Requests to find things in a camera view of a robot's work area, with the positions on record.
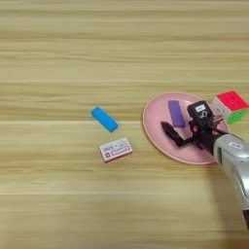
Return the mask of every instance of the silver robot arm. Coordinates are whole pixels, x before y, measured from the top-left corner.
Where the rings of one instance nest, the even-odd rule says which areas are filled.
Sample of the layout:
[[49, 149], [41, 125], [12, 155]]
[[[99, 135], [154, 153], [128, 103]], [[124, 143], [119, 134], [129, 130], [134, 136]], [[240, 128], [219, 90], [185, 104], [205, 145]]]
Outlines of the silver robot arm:
[[231, 178], [249, 230], [249, 144], [226, 134], [214, 144], [214, 158]]

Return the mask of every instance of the wooden table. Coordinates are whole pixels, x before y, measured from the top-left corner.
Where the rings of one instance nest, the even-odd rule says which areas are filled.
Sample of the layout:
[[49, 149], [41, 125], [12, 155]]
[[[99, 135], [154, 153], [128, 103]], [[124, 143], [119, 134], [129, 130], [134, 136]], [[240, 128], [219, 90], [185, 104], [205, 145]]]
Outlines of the wooden table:
[[[217, 164], [164, 156], [141, 124], [161, 92], [249, 99], [248, 23], [248, 1], [1, 0], [0, 248], [248, 248]], [[104, 164], [122, 136], [133, 155]]]

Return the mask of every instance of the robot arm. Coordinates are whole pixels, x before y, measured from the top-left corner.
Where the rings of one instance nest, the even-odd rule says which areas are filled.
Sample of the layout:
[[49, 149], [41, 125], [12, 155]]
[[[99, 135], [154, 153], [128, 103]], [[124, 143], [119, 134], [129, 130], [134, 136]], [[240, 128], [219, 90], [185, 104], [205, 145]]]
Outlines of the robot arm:
[[165, 134], [171, 138], [178, 148], [195, 144], [201, 150], [207, 150], [215, 161], [231, 178], [249, 230], [249, 144], [217, 128], [216, 117], [205, 101], [199, 101], [188, 107], [193, 118], [190, 129], [193, 136], [184, 140], [173, 126], [161, 122]]
[[249, 230], [249, 144], [223, 135], [214, 144], [214, 158], [233, 182]]

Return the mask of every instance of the white eraser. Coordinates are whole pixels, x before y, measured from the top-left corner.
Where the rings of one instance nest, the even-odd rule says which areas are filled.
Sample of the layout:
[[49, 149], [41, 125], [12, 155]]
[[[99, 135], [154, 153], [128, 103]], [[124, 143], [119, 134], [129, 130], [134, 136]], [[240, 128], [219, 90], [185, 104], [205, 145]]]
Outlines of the white eraser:
[[105, 162], [116, 160], [132, 153], [132, 148], [125, 137], [100, 145], [99, 150]]

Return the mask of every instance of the rubik's cube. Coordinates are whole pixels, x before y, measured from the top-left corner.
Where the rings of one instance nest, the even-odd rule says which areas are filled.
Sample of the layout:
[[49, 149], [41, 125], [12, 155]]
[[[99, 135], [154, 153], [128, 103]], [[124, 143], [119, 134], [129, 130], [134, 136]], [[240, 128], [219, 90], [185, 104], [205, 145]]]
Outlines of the rubik's cube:
[[229, 125], [241, 121], [249, 108], [247, 102], [234, 90], [217, 95], [212, 105], [223, 114]]

